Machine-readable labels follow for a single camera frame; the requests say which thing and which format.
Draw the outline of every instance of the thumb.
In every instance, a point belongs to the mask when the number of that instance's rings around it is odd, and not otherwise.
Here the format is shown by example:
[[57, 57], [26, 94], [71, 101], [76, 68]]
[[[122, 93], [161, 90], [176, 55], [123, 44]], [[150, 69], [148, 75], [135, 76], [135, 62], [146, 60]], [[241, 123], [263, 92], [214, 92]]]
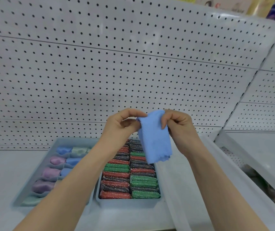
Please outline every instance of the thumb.
[[138, 120], [135, 120], [125, 128], [125, 132], [128, 136], [130, 136], [134, 132], [137, 132], [140, 128], [141, 128], [141, 123]]
[[178, 126], [174, 120], [170, 119], [167, 121], [167, 126], [171, 129], [171, 131]]

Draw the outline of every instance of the blue cloth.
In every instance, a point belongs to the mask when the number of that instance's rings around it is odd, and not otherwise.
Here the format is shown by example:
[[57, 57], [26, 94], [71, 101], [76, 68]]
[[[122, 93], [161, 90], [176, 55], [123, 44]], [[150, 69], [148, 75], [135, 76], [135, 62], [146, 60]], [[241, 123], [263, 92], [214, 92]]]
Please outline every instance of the blue cloth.
[[164, 110], [157, 110], [149, 113], [147, 117], [137, 118], [142, 126], [138, 135], [149, 164], [166, 161], [172, 155], [168, 128], [166, 126], [161, 129], [161, 117], [164, 113]]
[[77, 163], [79, 163], [81, 159], [82, 158], [68, 158], [68, 159], [66, 159], [66, 163], [70, 164], [71, 166], [76, 166]]
[[64, 155], [68, 152], [71, 152], [72, 147], [57, 147], [56, 152], [60, 155]]
[[63, 168], [60, 172], [61, 176], [67, 176], [71, 172], [72, 168]]

